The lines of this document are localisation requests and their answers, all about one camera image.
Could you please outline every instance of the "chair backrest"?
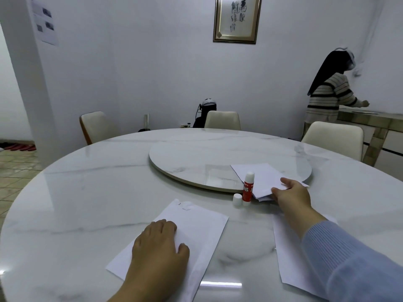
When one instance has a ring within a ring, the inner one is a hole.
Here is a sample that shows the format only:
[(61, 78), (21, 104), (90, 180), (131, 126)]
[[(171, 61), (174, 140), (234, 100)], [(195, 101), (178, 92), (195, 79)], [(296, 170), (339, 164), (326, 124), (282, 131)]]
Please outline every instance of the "chair backrest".
[(80, 116), (80, 125), (87, 144), (93, 144), (119, 135), (117, 128), (102, 111)]
[(204, 128), (241, 130), (239, 115), (234, 111), (209, 111)]
[(309, 127), (301, 142), (361, 161), (364, 131), (357, 126), (318, 121)]

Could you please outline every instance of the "poster on wall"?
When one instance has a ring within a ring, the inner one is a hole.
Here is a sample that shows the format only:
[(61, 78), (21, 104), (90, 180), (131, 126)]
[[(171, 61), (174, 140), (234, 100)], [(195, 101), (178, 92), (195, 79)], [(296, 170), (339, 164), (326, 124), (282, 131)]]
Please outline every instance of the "poster on wall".
[(262, 0), (216, 0), (214, 42), (256, 44)]
[(37, 38), (51, 45), (58, 45), (52, 12), (36, 0), (31, 0), (31, 9)]

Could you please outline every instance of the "woman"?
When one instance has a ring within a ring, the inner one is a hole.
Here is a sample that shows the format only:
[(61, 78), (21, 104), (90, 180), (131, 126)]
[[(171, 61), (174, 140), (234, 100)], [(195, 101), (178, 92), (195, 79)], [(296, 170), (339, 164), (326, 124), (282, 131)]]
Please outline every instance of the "woman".
[(368, 101), (360, 101), (350, 90), (345, 71), (355, 68), (350, 50), (338, 48), (325, 59), (316, 75), (308, 95), (311, 96), (305, 116), (304, 135), (313, 122), (337, 120), (339, 106), (368, 107)]
[[(289, 189), (272, 188), (275, 200), (301, 239), (301, 248), (330, 302), (403, 300), (403, 267), (315, 211), (308, 190), (299, 182), (286, 178), (281, 182)], [(134, 242), (126, 279), (109, 302), (163, 302), (178, 289), (190, 250), (182, 243), (176, 252), (176, 229), (165, 219), (145, 228)]]

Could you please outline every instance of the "red glue stick label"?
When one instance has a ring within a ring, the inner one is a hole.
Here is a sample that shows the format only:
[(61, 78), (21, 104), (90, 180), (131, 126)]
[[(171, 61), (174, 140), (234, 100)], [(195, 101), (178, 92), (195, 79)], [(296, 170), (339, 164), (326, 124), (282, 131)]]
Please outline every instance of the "red glue stick label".
[(243, 185), (242, 200), (245, 202), (250, 202), (252, 198), (253, 183), (247, 183)]

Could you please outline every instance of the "paper on console table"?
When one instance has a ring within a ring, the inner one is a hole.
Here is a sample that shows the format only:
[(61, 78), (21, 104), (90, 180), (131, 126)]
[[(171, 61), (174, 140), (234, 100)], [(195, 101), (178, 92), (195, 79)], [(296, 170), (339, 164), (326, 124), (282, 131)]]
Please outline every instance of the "paper on console table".
[[(324, 216), (337, 223), (331, 216)], [(283, 215), (273, 216), (273, 229), (281, 281), (328, 299), (324, 287), (305, 258), (299, 237), (290, 228)]]
[(272, 193), (272, 187), (276, 187), (280, 190), (287, 189), (287, 187), (280, 181), (280, 178), (284, 177), (284, 175), (270, 164), (231, 164), (231, 167), (237, 173), (242, 182), (244, 182), (245, 176), (248, 172), (255, 173), (252, 194), (255, 198), (259, 199), (259, 201), (271, 200), (265, 196)]
[[(228, 216), (175, 199), (154, 221), (161, 219), (173, 221), (177, 225), (177, 251), (181, 243), (185, 243), (190, 249), (184, 282), (168, 301), (192, 301), (219, 243)], [(133, 244), (134, 240), (106, 266), (107, 270), (122, 280), (125, 279), (130, 265)]]

